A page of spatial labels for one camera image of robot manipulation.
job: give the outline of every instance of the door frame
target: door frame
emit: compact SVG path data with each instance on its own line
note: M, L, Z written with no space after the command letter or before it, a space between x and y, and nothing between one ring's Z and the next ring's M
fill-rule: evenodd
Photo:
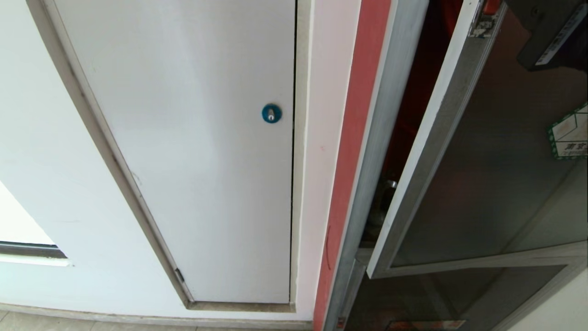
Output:
M480 14L484 1L463 2L445 60L409 159L396 188L376 248L370 252L369 261L365 261L370 278L387 276L388 266L392 264L492 49L506 13L506 5L502 4L500 7L490 37L470 38L470 29ZM419 18L416 16L418 15L418 6L415 4L416 1L410 1L408 4L402 0L392 1L392 9L386 27L387 33L383 41L376 74L376 84L373 87L370 114L365 125L360 160L355 172L355 185L351 191L352 197L346 219L343 220L345 231L342 233L338 259L335 264L336 271L332 276L324 315L318 316L315 307L316 330L332 330L339 324L341 311L346 306L344 300L350 298L345 295L347 293L345 289L348 288L350 277L358 272L356 269L358 265L355 263L356 252L358 253L359 243L392 134L391 128L394 126L406 80L412 66L412 58L420 38L420 30L415 35L414 31L409 29L414 22L418 22ZM415 20L413 22L405 20L396 22L394 15L398 7L414 13ZM397 30L393 29L395 25L398 25ZM402 44L402 47L395 47L395 43ZM378 100L378 95L386 96L386 98ZM322 323L318 327L317 318L320 318Z
M108 128L106 119L94 97L88 81L83 74L73 45L67 37L65 26L61 21L55 0L26 0L32 18L37 25L41 39L47 52L61 77L64 86L78 110L79 116L88 129L96 148L102 156L113 179L121 190L133 215L137 219L145 237L152 246L172 286L176 290L184 306L189 310L208 310L224 312L296 312L296 276L298 266L299 217L302 194L302 171L304 152L304 128L306 122L306 84L308 76L308 49L311 3L308 0L295 0L295 54L293 70L293 111L300 116L294 116L293 123L293 161L292 161L292 208L290 210L290 288L289 303L230 303L230 302L200 302L190 293L183 281L178 266L167 248L158 227L149 212L148 206L133 179L132 173L116 141Z

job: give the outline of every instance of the sticker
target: sticker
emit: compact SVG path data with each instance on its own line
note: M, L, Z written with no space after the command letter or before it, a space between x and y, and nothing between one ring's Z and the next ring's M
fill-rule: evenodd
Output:
M580 22L584 19L587 9L588 4L581 4L578 6L570 19L567 20L566 25L564 25L559 33L555 36L552 43L549 45L549 47L547 47L545 52L543 52L543 55L541 55L535 65L544 65L551 61L551 58L553 58L559 48L566 42L572 32L574 32L578 24L580 24Z
M588 158L588 105L584 103L547 132L556 159Z
M391 321L385 331L444 331L458 330L465 320Z

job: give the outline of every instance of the white wall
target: white wall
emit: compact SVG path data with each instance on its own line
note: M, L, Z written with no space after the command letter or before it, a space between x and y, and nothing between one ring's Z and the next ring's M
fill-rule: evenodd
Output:
M588 330L588 269L510 328L528 330Z
M360 0L311 14L296 313L179 300L61 83L24 0L0 2L0 180L73 266L0 262L0 303L173 317L310 320Z

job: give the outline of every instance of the door hinge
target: door hinge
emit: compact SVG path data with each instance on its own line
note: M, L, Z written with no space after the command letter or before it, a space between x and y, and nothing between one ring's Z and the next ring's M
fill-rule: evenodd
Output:
M176 271L176 274L178 275L180 282L184 283L182 272L178 268L176 268L175 271Z

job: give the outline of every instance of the red trim strip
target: red trim strip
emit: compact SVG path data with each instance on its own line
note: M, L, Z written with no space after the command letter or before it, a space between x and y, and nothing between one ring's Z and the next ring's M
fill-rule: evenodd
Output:
M335 261L339 257L390 6L391 0L363 0L359 10L358 31L343 115L328 230L316 293L313 318L315 331L322 331L326 308L331 297L330 289L335 273Z

